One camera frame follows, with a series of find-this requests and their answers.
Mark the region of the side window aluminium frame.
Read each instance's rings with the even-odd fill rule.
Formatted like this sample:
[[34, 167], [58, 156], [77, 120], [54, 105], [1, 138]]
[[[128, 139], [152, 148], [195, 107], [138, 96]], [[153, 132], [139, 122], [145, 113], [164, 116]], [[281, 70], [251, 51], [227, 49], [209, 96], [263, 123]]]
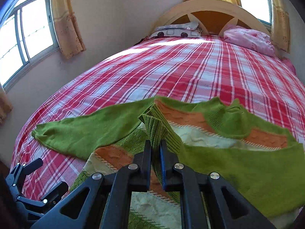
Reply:
[[16, 0], [1, 25], [1, 85], [5, 91], [58, 49], [50, 0]]

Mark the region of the pink floral pillow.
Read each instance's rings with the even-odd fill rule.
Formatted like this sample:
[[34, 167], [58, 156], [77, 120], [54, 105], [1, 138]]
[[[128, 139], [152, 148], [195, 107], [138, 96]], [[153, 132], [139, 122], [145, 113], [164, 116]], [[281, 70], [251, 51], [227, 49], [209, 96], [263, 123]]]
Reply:
[[275, 56], [275, 48], [270, 37], [261, 31], [229, 24], [224, 28], [223, 40], [267, 56]]

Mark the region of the yellow curtain side window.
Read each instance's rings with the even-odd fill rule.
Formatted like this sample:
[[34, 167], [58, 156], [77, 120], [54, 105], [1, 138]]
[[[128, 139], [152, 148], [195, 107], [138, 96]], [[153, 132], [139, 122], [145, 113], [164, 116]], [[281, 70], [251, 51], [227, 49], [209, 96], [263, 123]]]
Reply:
[[7, 115], [12, 111], [12, 104], [9, 101], [7, 94], [0, 84], [0, 123], [3, 124]]
[[60, 51], [70, 59], [86, 50], [71, 0], [50, 0], [51, 13]]

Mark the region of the grey patterned pillow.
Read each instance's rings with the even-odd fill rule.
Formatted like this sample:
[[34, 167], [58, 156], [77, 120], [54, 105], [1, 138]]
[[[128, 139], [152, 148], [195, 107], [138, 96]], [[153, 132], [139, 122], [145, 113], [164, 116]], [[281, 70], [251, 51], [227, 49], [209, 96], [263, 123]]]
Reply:
[[158, 26], [155, 28], [155, 31], [161, 31], [161, 30], [171, 30], [171, 29], [178, 29], [178, 30], [196, 30], [199, 26], [198, 22], [189, 22], [184, 24], [170, 24], [170, 25], [164, 25], [164, 26]]

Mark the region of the red white plaid bed sheet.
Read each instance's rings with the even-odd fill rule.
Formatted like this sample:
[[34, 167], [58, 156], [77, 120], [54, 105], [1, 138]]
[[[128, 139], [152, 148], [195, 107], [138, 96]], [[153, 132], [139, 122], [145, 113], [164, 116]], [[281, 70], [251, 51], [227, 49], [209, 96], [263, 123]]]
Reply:
[[43, 167], [26, 178], [23, 194], [39, 200], [59, 181], [73, 184], [84, 166], [82, 160], [40, 145], [31, 135], [38, 124], [153, 96], [187, 103], [219, 97], [230, 104], [239, 99], [251, 113], [304, 142], [304, 85], [283, 61], [216, 36], [151, 39], [56, 89], [27, 120], [15, 141], [12, 164], [41, 158]]

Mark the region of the pink cloth beside bed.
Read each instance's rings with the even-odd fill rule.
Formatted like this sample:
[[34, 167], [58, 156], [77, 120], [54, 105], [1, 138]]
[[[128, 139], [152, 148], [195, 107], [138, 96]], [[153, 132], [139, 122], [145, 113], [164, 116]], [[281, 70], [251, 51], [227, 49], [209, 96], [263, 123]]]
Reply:
[[293, 65], [290, 59], [284, 57], [282, 58], [282, 62], [284, 63], [284, 65], [286, 65], [286, 67], [288, 67], [288, 69], [293, 73], [294, 76], [297, 76], [295, 66]]

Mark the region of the yellow curtain side window near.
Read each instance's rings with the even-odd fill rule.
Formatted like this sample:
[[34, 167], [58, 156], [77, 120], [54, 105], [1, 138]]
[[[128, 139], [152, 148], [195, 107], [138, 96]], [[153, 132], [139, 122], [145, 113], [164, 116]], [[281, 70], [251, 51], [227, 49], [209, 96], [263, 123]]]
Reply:
[[3, 124], [7, 115], [12, 111], [12, 104], [9, 101], [7, 94], [0, 84], [0, 123]]

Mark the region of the white bus print pillow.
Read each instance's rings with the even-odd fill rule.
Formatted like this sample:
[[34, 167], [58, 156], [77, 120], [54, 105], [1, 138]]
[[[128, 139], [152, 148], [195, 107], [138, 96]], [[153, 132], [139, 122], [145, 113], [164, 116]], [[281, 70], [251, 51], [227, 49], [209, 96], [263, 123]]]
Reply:
[[163, 37], [180, 37], [180, 38], [201, 38], [198, 30], [182, 30], [182, 29], [168, 29], [160, 30], [152, 33], [149, 38], [163, 38]]

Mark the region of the cream arched wooden headboard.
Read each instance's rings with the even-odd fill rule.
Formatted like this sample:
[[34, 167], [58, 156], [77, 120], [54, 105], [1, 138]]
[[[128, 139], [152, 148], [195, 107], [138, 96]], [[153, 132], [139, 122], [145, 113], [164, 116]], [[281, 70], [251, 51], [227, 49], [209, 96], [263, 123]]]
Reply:
[[255, 16], [240, 6], [222, 0], [189, 0], [177, 4], [155, 21], [150, 33], [159, 26], [188, 22], [198, 22], [203, 35], [223, 36], [227, 25], [238, 25], [270, 35], [266, 26]]

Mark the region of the green orange striped knit sweater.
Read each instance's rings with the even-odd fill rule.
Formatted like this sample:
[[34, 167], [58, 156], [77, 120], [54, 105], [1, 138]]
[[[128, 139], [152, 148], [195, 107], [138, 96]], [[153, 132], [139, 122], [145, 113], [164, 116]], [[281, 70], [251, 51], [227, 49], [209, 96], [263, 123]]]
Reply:
[[115, 173], [162, 139], [179, 162], [202, 174], [223, 176], [276, 227], [290, 225], [304, 205], [304, 151], [288, 129], [215, 97], [184, 103], [153, 97], [107, 106], [90, 115], [37, 125], [43, 146], [86, 161], [78, 187], [99, 172]]

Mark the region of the yellow curtain centre window right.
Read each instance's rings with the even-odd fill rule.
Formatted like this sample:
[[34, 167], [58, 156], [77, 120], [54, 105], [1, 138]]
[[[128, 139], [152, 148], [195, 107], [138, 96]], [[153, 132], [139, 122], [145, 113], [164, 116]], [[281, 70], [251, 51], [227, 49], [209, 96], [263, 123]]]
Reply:
[[272, 21], [271, 39], [274, 45], [290, 53], [290, 19], [285, 9], [284, 0], [271, 0]]

